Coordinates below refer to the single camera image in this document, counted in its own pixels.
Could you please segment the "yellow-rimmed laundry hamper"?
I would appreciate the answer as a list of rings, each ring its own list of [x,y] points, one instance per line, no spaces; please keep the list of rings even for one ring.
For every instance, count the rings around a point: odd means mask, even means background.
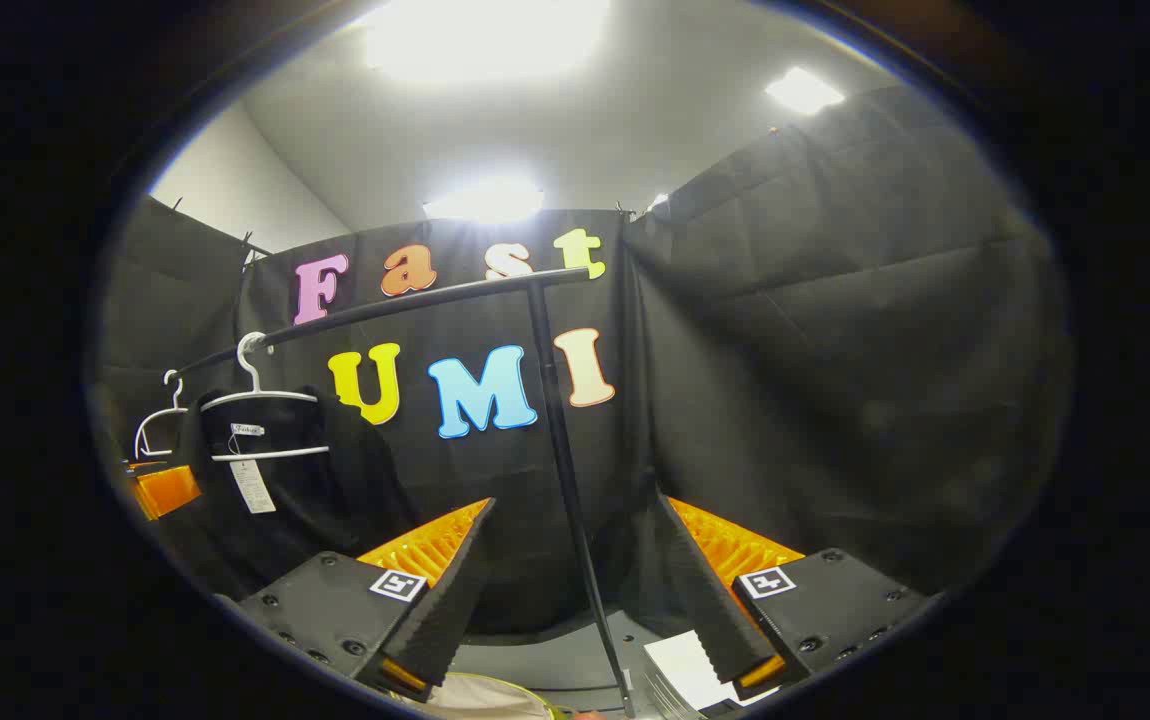
[[[569,720],[528,688],[474,673],[448,673],[423,702],[394,698],[439,720]]]

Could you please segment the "black backdrop cloth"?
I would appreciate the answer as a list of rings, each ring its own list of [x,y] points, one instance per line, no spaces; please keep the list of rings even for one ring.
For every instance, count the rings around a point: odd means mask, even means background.
[[[1051,243],[940,102],[890,86],[718,160],[642,217],[546,209],[342,233],[240,271],[235,238],[154,199],[126,219],[87,378],[130,454],[167,369],[309,316],[588,256],[546,291],[553,334],[593,329],[604,401],[558,396],[603,600],[688,625],[657,492],[799,550],[845,544],[931,591],[995,556],[1049,477],[1072,340]],[[494,498],[467,634],[588,623],[523,291],[310,334],[268,386],[331,389],[379,430],[420,523]]]

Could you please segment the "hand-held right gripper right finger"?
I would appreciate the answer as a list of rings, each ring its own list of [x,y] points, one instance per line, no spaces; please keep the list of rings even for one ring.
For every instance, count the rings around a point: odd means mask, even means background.
[[[858,662],[941,600],[845,544],[799,550],[664,492],[654,505],[672,597],[739,700]]]

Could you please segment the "white slatted stand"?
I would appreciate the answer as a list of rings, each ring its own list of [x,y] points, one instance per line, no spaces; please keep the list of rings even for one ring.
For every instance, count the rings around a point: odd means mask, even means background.
[[[695,631],[644,644],[642,652],[643,688],[665,720],[712,720],[779,692],[741,700],[731,682],[718,680]]]

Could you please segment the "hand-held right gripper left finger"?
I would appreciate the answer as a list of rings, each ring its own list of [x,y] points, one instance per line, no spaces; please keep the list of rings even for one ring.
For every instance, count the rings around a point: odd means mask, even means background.
[[[429,700],[489,577],[482,536],[494,510],[482,498],[365,556],[319,552],[241,600],[220,602],[328,673]]]

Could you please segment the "black knit garment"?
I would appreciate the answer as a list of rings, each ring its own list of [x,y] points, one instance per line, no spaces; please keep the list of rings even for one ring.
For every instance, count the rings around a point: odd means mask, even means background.
[[[245,600],[310,556],[363,556],[421,521],[386,439],[331,389],[210,389],[177,454],[199,493],[154,533],[206,593]]]

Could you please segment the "black metal clothes rack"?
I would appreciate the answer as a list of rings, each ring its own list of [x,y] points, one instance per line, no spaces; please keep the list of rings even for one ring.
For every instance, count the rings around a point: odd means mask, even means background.
[[[314,322],[301,325],[291,325],[281,329],[281,331],[264,334],[264,337],[267,338],[264,338],[261,347],[282,345],[284,342],[299,340],[299,338],[310,336],[310,334],[320,334],[342,325],[368,322],[368,320],[377,319],[379,316],[406,313],[406,311],[419,309],[419,307],[478,299],[478,297],[494,293],[524,291],[526,300],[528,300],[529,306],[532,342],[535,343],[535,346],[537,346],[539,355],[543,400],[544,404],[546,404],[546,418],[549,423],[549,439],[551,439],[553,455],[555,455],[555,474],[558,478],[558,487],[561,489],[567,523],[569,523],[572,533],[572,547],[575,547],[575,553],[578,556],[581,579],[583,579],[590,611],[592,611],[592,616],[595,619],[595,626],[597,626],[599,637],[601,637],[604,654],[607,657],[611,673],[613,679],[615,679],[621,702],[622,717],[624,717],[624,720],[636,720],[636,712],[631,700],[631,688],[629,687],[629,683],[627,683],[624,669],[622,669],[621,662],[619,661],[615,638],[612,637],[610,631],[607,612],[604,611],[601,602],[601,588],[599,588],[597,575],[595,575],[592,552],[590,552],[586,538],[586,524],[583,511],[581,511],[578,483],[576,483],[574,460],[572,460],[569,427],[567,427],[564,414],[564,403],[560,396],[558,396],[560,384],[558,384],[558,374],[555,369],[555,346],[553,346],[553,336],[551,327],[549,327],[546,288],[551,286],[551,284],[583,282],[585,278],[586,271],[576,268],[538,271],[529,275],[516,275],[516,277],[509,277],[501,281],[478,281],[466,284],[457,284],[457,286],[451,288],[443,288],[443,290],[405,293],[384,301],[348,307],[348,309],[338,311],[336,314],[314,320]],[[190,372],[204,369],[205,366],[224,363],[224,361],[228,360],[236,361],[235,350],[237,348],[237,345],[238,342],[233,348],[227,348],[215,352],[215,354],[201,357],[201,359],[192,361],[192,363],[183,365],[182,368],[177,370],[179,370],[182,375],[185,375]]]

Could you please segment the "white hanger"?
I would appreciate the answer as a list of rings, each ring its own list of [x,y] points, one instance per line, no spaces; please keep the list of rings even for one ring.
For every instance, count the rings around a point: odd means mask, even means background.
[[[164,407],[164,409],[156,409],[154,413],[150,413],[141,419],[133,437],[133,460],[136,462],[140,462],[146,459],[158,459],[158,457],[172,455],[172,452],[176,451],[174,447],[154,450],[150,445],[150,437],[147,437],[147,428],[150,428],[150,424],[153,423],[154,420],[167,416],[183,416],[187,414],[187,407],[181,403],[181,397],[183,392],[185,392],[185,380],[183,380],[182,373],[177,369],[169,369],[164,372],[162,383],[164,386],[171,386],[171,384],[174,384],[171,391],[171,406]]]
[[[261,386],[250,354],[263,345],[264,334],[241,337],[235,359],[250,375],[250,389],[214,398],[200,407],[210,460],[246,462],[328,454],[331,447],[314,430],[322,419],[319,397]]]

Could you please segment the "large ceiling light panel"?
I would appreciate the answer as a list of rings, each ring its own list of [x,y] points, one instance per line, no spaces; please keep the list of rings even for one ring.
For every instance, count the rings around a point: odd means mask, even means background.
[[[610,0],[389,0],[354,23],[365,67],[416,85],[566,72],[595,53]]]

